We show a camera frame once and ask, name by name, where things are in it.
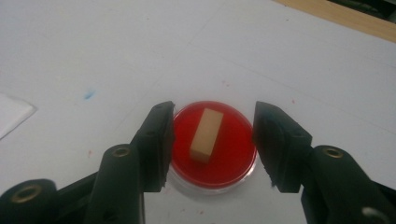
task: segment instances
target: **small wooden block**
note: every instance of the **small wooden block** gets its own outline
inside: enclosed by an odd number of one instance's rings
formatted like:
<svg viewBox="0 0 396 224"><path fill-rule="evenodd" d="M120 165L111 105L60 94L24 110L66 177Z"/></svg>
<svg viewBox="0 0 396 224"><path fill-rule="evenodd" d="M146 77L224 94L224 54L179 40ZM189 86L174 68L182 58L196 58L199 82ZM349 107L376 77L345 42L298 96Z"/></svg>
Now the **small wooden block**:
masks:
<svg viewBox="0 0 396 224"><path fill-rule="evenodd" d="M206 108L190 146L190 158L208 163L218 137L223 114Z"/></svg>

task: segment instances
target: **white table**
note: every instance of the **white table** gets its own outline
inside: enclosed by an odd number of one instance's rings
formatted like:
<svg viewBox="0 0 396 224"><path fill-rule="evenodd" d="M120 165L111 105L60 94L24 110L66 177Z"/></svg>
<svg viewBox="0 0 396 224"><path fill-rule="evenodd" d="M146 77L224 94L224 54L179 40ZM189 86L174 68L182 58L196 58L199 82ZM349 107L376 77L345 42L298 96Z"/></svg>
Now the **white table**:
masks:
<svg viewBox="0 0 396 224"><path fill-rule="evenodd" d="M0 91L38 110L0 141L0 191L58 189L97 171L152 106L221 101L253 120L275 104L396 189L396 44L270 0L1 1ZM172 183L146 194L147 223L305 223L299 194L261 164L214 197Z"/></svg>

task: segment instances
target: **red circular dish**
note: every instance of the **red circular dish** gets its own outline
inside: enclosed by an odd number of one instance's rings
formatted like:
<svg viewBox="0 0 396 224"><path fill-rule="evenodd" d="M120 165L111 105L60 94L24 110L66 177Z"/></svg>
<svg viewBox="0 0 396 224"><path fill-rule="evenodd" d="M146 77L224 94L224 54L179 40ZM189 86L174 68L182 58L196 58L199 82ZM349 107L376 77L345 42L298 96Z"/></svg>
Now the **red circular dish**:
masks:
<svg viewBox="0 0 396 224"><path fill-rule="evenodd" d="M190 158L190 145L205 108L223 113L209 163ZM172 166L192 184L206 189L223 189L241 180L252 168L256 149L248 120L234 108L218 102L198 102L175 116L176 141Z"/></svg>

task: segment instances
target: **wooden block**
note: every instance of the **wooden block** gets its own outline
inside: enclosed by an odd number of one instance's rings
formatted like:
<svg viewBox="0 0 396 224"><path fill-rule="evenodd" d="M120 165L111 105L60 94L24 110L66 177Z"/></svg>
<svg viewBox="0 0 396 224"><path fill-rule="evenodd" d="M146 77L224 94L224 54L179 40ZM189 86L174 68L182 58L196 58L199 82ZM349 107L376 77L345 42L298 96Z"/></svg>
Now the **wooden block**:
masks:
<svg viewBox="0 0 396 224"><path fill-rule="evenodd" d="M218 137L223 114L206 108L190 146L190 158L208 163Z"/></svg>
<svg viewBox="0 0 396 224"><path fill-rule="evenodd" d="M396 43L396 24L327 0L276 0L287 7Z"/></svg>

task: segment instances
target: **wooden edge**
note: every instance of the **wooden edge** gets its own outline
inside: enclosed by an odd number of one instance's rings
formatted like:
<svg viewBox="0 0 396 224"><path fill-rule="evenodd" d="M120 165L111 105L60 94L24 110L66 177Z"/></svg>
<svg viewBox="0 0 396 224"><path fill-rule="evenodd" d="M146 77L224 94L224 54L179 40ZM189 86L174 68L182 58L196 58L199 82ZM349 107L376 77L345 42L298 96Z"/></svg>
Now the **wooden edge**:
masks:
<svg viewBox="0 0 396 224"><path fill-rule="evenodd" d="M396 24L327 0L275 0L311 15L396 43Z"/></svg>

